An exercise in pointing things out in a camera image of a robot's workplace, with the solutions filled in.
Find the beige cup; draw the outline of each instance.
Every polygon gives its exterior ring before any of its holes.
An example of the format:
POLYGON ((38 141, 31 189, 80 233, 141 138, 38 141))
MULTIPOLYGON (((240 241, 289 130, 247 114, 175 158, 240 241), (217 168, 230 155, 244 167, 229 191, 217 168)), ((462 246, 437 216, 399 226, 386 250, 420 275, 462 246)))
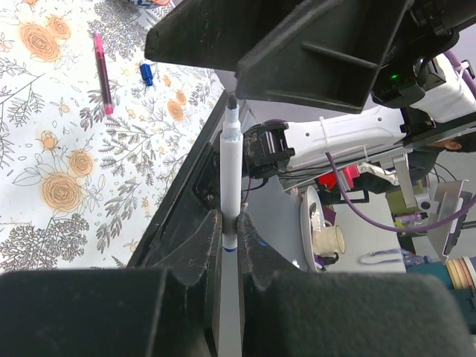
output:
POLYGON ((345 241, 341 228, 336 225, 317 229, 312 232, 312 250, 315 255, 327 260, 330 264, 339 259, 339 254, 345 253, 345 241))

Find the mug handle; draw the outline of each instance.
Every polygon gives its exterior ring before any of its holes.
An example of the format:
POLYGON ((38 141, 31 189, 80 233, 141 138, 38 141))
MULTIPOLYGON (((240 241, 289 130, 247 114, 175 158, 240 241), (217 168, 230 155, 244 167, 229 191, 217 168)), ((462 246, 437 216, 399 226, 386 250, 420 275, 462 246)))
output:
POLYGON ((339 260, 339 254, 334 253, 334 257, 321 257, 321 259, 326 263, 327 266, 331 266, 332 264, 336 264, 339 260))

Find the blue cap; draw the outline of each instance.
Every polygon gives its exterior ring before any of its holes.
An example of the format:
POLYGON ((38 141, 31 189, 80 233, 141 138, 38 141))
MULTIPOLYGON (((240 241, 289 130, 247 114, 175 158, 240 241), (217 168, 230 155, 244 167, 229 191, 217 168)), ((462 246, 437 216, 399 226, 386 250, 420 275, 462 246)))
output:
POLYGON ((141 69, 141 74, 142 74, 142 79, 146 83, 146 86, 151 87, 153 86, 153 76, 152 76, 152 71, 150 70, 150 66, 144 63, 140 67, 141 69))

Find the pink marker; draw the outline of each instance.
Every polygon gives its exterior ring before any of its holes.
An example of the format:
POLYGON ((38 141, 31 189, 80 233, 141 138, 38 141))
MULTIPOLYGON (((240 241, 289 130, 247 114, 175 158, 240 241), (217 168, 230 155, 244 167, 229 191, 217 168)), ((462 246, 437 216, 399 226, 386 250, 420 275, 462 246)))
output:
POLYGON ((106 58, 104 57, 103 39, 100 34, 94 35, 94 52, 96 53, 97 70, 103 93, 104 112, 107 115, 113 113, 111 89, 109 88, 109 78, 107 77, 106 58))

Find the pen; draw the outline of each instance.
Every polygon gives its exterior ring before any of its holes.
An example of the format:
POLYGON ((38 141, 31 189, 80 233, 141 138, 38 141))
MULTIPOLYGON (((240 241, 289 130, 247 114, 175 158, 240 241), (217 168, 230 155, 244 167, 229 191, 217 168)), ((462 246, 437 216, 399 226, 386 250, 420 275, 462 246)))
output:
POLYGON ((109 78, 107 77, 106 58, 104 57, 103 39, 100 34, 94 35, 94 52, 96 53, 97 69, 99 71, 99 81, 103 94, 104 112, 112 114, 111 89, 109 88, 109 78))

